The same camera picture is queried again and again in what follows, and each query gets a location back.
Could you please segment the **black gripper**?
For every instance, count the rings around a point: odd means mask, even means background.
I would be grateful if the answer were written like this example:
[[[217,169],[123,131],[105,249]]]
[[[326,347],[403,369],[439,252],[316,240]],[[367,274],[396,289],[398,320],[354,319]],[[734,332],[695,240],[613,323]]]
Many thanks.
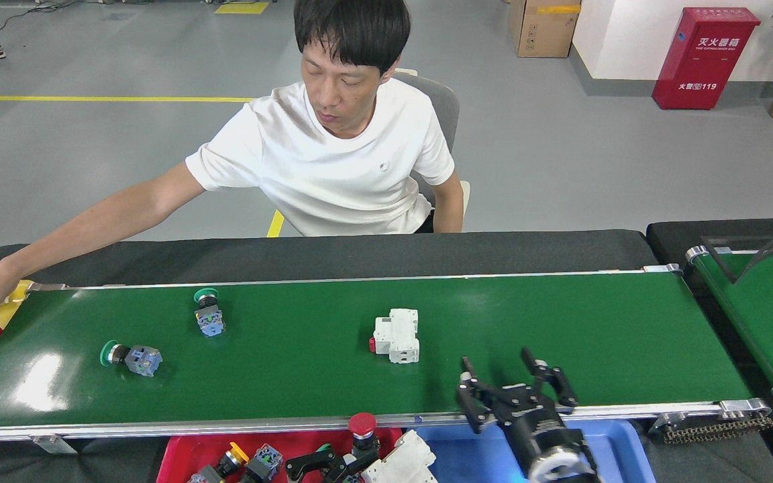
[[[576,408],[568,377],[561,367],[537,360],[528,347],[522,348],[522,362],[533,376],[530,388],[501,388],[480,381],[469,357],[461,358],[456,400],[470,428],[481,433],[494,413],[521,470],[586,470],[583,434],[567,428],[556,410]],[[546,384],[555,398],[545,393]]]

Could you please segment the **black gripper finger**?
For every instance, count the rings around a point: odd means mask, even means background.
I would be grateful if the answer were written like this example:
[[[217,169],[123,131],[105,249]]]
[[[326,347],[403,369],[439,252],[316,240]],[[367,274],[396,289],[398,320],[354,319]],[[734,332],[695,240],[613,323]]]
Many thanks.
[[[314,470],[330,470],[340,461],[333,449],[317,450],[307,455],[297,456],[285,462],[285,472],[289,482],[301,482],[306,474]]]

